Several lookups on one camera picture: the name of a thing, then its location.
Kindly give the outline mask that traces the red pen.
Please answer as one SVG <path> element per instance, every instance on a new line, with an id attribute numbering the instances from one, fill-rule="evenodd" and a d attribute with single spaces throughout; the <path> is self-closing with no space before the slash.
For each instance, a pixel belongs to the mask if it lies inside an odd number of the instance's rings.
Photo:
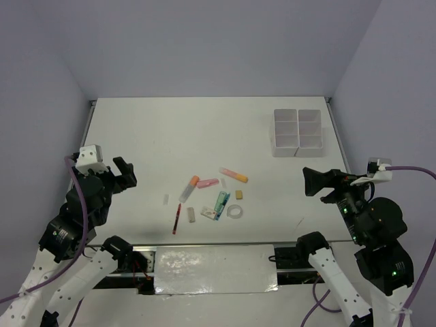
<path id="1" fill-rule="evenodd" d="M 182 206 L 182 204 L 179 203 L 178 207 L 177 207 L 177 210 L 176 210 L 174 225 L 173 225 L 173 228 L 172 228 L 172 234 L 173 235 L 175 235 L 176 231 L 177 231 L 178 221 L 179 221 L 179 217 L 180 217 L 180 213 L 181 213 L 181 206 Z"/>

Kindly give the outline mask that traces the blue pen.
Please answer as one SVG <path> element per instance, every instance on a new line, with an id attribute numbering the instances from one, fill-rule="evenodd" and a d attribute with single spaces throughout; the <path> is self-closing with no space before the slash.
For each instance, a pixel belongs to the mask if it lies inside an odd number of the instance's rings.
<path id="1" fill-rule="evenodd" d="M 219 218 L 220 218 L 220 216 L 221 216 L 221 214 L 222 214 L 222 212 L 223 212 L 227 202 L 228 202 L 227 200 L 224 200 L 221 203 L 220 207 L 218 208 L 217 214 L 215 215 L 215 220 L 219 220 Z"/>

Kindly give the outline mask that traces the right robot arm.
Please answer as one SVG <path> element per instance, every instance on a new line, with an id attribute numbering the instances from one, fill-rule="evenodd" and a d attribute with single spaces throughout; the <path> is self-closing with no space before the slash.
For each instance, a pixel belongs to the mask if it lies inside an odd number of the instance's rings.
<path id="1" fill-rule="evenodd" d="M 393 326 L 414 284 L 413 262 L 398 241 L 407 226 L 396 202 L 366 200 L 364 196 L 374 184 L 391 181 L 390 164 L 371 163 L 365 175 L 310 168 L 303 168 L 302 173 L 306 196 L 324 188 L 332 190 L 320 200 L 337 206 L 354 244 L 360 247 L 354 256 L 360 274 L 370 283 L 372 303 L 368 304 L 345 276 L 320 232 L 298 238 L 297 261 L 320 274 L 348 326 Z"/>

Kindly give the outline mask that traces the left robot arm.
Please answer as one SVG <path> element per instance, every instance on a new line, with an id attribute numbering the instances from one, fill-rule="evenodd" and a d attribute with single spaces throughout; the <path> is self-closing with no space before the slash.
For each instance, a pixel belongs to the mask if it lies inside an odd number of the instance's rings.
<path id="1" fill-rule="evenodd" d="M 61 279 L 95 237 L 95 228 L 105 224 L 112 196 L 137 185 L 132 164 L 122 157 L 113 162 L 118 176 L 99 159 L 85 161 L 78 153 L 65 158 L 73 187 L 48 223 L 20 290 L 1 299 L 9 305 L 1 315 L 2 326 L 60 326 L 67 316 L 77 316 L 84 297 L 107 275 L 131 268 L 132 245 L 111 236 L 77 273 Z"/>

